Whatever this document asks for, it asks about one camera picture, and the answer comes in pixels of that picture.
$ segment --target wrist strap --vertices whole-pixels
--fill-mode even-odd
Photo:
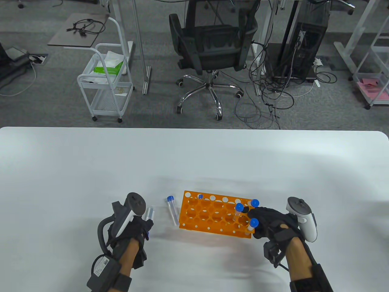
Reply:
[[[130,277],[127,277],[126,275],[118,274],[115,283],[112,285],[112,288],[118,291],[128,292],[131,280],[132,279]]]
[[[293,281],[289,286],[291,292],[321,292],[320,285],[315,278]]]

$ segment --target pink paper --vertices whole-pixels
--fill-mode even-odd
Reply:
[[[369,78],[362,78],[362,83],[365,85],[372,85],[377,86],[378,85],[378,79],[369,79]]]
[[[370,99],[375,99],[377,94],[380,93],[382,87],[376,86],[376,85],[371,85],[370,83],[364,84],[361,82],[357,82],[359,88],[370,98]],[[384,91],[377,100],[389,100],[389,95]]]

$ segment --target white vr controller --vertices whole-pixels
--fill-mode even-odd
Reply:
[[[303,199],[289,197],[286,210],[297,216],[298,226],[305,240],[314,242],[317,239],[316,220],[308,204]]]

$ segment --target black computer case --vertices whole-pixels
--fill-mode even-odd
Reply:
[[[292,27],[291,41],[280,52],[277,62],[279,72],[274,72],[276,75],[289,76],[292,68],[292,77],[302,80],[307,78],[328,27],[330,7],[331,1],[320,4],[302,1]]]

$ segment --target office chair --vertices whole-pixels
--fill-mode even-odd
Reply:
[[[234,88],[235,96],[241,98],[243,90],[235,84],[214,83],[219,70],[233,67],[235,71],[245,68],[247,54],[258,24],[255,12],[260,0],[189,0],[185,27],[182,28],[177,14],[169,15],[170,32],[174,50],[182,56],[180,69],[192,68],[198,75],[206,71],[205,80],[186,74],[176,84],[182,86],[184,78],[201,86],[189,91],[177,105],[176,113],[182,113],[182,104],[195,93],[208,90],[217,108],[216,120],[223,118],[221,103],[214,88]]]

